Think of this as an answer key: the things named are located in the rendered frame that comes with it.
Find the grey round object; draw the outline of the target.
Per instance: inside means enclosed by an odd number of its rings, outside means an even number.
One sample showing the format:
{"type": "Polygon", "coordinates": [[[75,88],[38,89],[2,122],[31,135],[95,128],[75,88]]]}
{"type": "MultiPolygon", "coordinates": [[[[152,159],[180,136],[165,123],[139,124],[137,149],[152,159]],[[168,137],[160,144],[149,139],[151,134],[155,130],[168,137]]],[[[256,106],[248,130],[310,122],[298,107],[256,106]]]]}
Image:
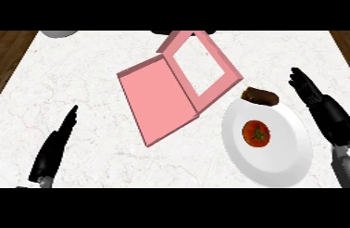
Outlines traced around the grey round object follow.
{"type": "Polygon", "coordinates": [[[65,38],[72,35],[77,31],[41,31],[44,36],[49,38],[65,38]]]}

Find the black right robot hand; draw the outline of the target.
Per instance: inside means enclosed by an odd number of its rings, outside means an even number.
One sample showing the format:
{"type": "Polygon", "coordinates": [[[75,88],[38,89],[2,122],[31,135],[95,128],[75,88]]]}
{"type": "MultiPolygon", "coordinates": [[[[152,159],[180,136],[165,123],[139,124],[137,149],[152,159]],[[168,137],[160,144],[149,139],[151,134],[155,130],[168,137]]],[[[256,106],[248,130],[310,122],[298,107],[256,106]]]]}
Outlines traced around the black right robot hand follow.
{"type": "Polygon", "coordinates": [[[322,93],[316,84],[298,68],[291,69],[292,86],[316,121],[322,135],[335,146],[350,145],[350,115],[337,100],[322,93]]]}

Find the red tomato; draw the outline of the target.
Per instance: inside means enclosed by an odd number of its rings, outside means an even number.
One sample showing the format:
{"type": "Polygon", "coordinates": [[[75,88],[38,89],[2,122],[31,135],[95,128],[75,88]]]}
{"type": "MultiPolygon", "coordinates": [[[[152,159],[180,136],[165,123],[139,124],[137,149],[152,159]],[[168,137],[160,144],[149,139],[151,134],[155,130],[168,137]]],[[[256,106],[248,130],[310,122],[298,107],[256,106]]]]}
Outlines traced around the red tomato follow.
{"type": "Polygon", "coordinates": [[[253,147],[264,147],[270,139],[270,130],[259,120],[250,120],[242,128],[245,142],[253,147]]]}

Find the pink open cardboard box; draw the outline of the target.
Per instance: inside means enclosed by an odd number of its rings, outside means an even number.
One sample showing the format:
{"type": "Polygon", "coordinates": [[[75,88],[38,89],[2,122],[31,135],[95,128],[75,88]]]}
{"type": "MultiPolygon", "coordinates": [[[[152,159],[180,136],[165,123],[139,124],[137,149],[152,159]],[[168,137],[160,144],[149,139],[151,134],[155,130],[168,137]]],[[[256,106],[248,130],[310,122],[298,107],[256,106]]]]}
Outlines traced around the pink open cardboard box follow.
{"type": "Polygon", "coordinates": [[[152,146],[189,124],[244,80],[205,31],[171,31],[157,52],[158,56],[118,73],[121,89],[146,146],[152,146]],[[174,59],[176,51],[192,35],[225,71],[201,95],[196,94],[174,59]]]}

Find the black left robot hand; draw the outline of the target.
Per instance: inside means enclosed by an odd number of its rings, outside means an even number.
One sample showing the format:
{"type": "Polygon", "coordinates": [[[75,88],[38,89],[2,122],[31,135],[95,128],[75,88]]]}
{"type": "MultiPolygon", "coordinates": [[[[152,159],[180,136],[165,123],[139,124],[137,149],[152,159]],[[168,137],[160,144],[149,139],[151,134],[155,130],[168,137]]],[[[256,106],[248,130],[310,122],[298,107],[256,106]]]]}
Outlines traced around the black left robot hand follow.
{"type": "Polygon", "coordinates": [[[46,177],[55,178],[56,176],[62,163],[65,145],[77,124],[77,110],[78,106],[74,106],[65,116],[61,128],[50,133],[38,151],[28,175],[28,180],[34,183],[41,182],[46,177]]]}

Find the white round plate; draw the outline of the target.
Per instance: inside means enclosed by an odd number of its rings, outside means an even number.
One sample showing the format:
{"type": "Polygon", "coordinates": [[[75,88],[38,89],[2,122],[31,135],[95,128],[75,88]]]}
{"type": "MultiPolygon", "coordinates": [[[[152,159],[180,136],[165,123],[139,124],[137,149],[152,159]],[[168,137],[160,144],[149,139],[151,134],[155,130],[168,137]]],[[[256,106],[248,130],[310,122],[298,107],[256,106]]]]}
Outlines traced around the white round plate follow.
{"type": "Polygon", "coordinates": [[[225,114],[222,138],[232,163],[256,183],[290,187],[306,177],[313,157],[310,138],[284,103],[269,107],[238,98],[225,114]],[[251,120],[267,126],[270,139],[263,147],[251,146],[244,139],[244,126],[251,120]]]}

